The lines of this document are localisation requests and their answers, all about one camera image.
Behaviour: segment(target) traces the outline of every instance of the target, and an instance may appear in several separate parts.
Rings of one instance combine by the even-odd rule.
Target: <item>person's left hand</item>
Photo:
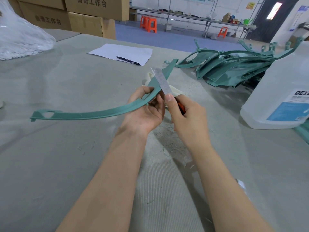
[[[141,86],[131,95],[128,103],[131,103],[138,98],[142,98],[145,94],[151,93],[153,87]],[[127,113],[121,128],[139,129],[146,134],[150,133],[159,124],[161,124],[165,114],[164,94],[157,96],[149,102],[149,105],[144,105],[130,113]]]

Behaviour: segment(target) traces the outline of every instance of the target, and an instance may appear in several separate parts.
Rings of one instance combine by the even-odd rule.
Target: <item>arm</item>
[[[216,231],[273,231],[211,146],[205,108],[184,95],[177,99],[185,106],[184,116],[174,97],[165,96],[174,130],[197,165]]]
[[[140,87],[129,102],[152,90]],[[164,113],[164,101],[157,95],[149,105],[125,116],[97,173],[56,232],[128,231],[147,135]]]

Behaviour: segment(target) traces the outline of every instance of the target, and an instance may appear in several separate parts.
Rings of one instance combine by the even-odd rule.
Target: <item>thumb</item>
[[[174,120],[178,120],[180,117],[182,117],[182,114],[178,107],[178,103],[172,94],[165,95],[165,102]]]

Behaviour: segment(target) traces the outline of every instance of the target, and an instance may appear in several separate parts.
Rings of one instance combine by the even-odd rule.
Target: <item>forearm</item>
[[[211,145],[191,152],[216,231],[272,231]]]
[[[57,232],[128,231],[147,134],[122,129]]]

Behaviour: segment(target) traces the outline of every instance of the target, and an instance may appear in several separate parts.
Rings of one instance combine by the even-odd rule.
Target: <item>black pen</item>
[[[129,60],[129,59],[122,58],[122,57],[119,57],[119,56],[116,56],[116,57],[119,58],[119,59],[121,59],[121,60],[123,60],[123,61],[129,62],[129,63],[134,63],[134,64],[136,64],[137,66],[140,66],[140,64],[137,63],[137,62],[133,62],[133,61],[131,61],[131,60]]]

